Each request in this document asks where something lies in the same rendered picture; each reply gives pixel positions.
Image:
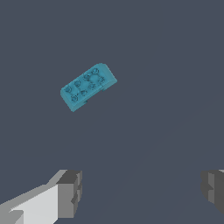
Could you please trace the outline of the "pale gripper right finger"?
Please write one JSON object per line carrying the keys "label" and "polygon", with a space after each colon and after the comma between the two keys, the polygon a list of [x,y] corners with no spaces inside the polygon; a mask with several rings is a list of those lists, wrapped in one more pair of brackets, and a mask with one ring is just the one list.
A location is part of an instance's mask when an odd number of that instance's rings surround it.
{"label": "pale gripper right finger", "polygon": [[203,196],[224,214],[224,170],[202,171],[200,178]]}

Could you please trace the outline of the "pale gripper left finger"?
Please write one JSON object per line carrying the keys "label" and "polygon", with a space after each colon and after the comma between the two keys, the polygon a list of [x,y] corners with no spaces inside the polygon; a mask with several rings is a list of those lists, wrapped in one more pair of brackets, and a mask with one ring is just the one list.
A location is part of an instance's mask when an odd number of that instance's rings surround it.
{"label": "pale gripper left finger", "polygon": [[82,195],[82,171],[59,170],[45,185],[0,205],[0,224],[55,224],[73,218]]}

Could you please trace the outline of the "teal studded toy brick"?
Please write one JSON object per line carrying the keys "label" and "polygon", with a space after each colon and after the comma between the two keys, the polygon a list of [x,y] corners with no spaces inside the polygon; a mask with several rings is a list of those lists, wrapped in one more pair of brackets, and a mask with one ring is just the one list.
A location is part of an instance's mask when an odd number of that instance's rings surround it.
{"label": "teal studded toy brick", "polygon": [[74,112],[86,104],[89,98],[115,83],[117,79],[109,67],[99,63],[66,84],[60,90],[60,95],[70,110]]}

